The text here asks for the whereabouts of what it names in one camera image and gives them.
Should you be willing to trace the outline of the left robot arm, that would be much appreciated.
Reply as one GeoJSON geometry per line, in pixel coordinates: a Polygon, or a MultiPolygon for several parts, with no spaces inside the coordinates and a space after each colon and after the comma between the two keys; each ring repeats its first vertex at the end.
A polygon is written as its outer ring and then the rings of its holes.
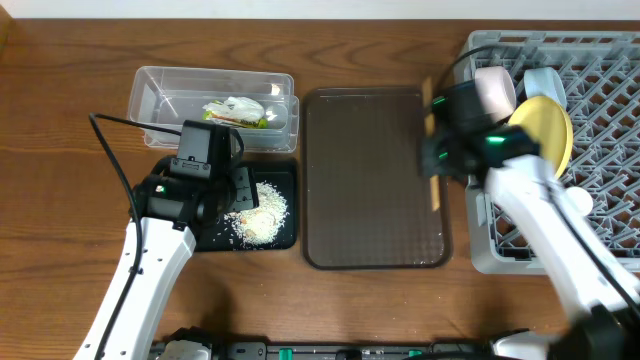
{"type": "Polygon", "coordinates": [[[121,181],[130,221],[113,279],[76,353],[79,359],[144,359],[182,269],[201,235],[227,213],[258,206],[256,182],[242,166],[239,132],[187,120],[176,155],[129,183],[102,132],[95,133],[121,181]]]}

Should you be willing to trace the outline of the light blue bowl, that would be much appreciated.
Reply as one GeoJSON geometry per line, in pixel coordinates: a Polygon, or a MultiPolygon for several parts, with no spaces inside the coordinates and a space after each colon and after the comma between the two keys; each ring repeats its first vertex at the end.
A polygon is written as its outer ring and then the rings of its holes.
{"type": "Polygon", "coordinates": [[[529,69],[524,72],[524,89],[528,98],[545,96],[562,108],[568,106],[566,92],[558,72],[551,67],[529,69]]]}

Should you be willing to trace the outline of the green snack wrapper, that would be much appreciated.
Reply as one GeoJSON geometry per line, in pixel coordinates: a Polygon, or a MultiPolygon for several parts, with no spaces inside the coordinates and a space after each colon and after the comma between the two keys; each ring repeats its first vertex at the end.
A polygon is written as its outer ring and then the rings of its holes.
{"type": "Polygon", "coordinates": [[[258,102],[246,97],[229,97],[215,100],[203,106],[202,119],[232,127],[265,129],[268,121],[266,110],[258,102]]]}

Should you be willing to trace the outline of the pale green cup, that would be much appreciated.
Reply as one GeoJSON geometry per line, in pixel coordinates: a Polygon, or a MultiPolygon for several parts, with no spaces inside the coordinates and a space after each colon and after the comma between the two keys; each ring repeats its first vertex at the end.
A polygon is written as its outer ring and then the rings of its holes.
{"type": "Polygon", "coordinates": [[[591,213],[594,202],[585,189],[574,186],[566,188],[565,193],[582,216],[586,217],[591,213]]]}

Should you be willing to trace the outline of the white napkin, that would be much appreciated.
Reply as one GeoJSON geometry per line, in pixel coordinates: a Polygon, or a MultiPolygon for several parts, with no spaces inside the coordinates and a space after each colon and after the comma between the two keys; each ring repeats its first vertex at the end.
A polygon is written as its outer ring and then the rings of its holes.
{"type": "Polygon", "coordinates": [[[264,107],[247,97],[228,97],[213,101],[203,107],[210,117],[219,119],[258,122],[265,115],[264,107]]]}

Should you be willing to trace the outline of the rice food scraps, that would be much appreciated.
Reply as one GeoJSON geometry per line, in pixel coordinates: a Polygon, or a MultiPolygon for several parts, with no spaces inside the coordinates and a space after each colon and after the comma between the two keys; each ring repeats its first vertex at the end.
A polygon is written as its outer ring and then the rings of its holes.
{"type": "Polygon", "coordinates": [[[224,222],[246,244],[271,244],[285,225],[287,200],[268,182],[257,183],[256,189],[259,206],[225,214],[224,222]]]}

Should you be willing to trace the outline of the pink bowl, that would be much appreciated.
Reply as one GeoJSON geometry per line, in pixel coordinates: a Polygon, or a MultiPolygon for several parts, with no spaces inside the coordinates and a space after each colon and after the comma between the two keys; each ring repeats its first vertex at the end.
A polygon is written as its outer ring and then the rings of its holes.
{"type": "Polygon", "coordinates": [[[516,109],[512,78],[502,66],[479,68],[474,73],[475,85],[484,106],[494,122],[500,122],[516,109]]]}

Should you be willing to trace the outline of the yellow plate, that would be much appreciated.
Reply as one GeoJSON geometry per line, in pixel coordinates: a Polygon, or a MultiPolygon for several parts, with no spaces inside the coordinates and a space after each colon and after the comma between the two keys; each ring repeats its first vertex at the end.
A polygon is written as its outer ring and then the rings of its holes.
{"type": "Polygon", "coordinates": [[[571,119],[553,99],[536,96],[523,102],[511,115],[508,124],[520,126],[541,147],[541,156],[554,168],[559,179],[565,172],[574,142],[571,119]]]}

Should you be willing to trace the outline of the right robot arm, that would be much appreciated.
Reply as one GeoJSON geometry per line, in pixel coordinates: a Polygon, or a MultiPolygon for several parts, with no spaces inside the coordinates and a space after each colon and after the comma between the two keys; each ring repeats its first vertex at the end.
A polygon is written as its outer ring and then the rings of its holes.
{"type": "Polygon", "coordinates": [[[639,279],[607,250],[519,125],[495,123],[474,82],[423,98],[427,177],[473,176],[543,265],[570,323],[559,336],[514,331],[481,359],[636,359],[639,279]]]}

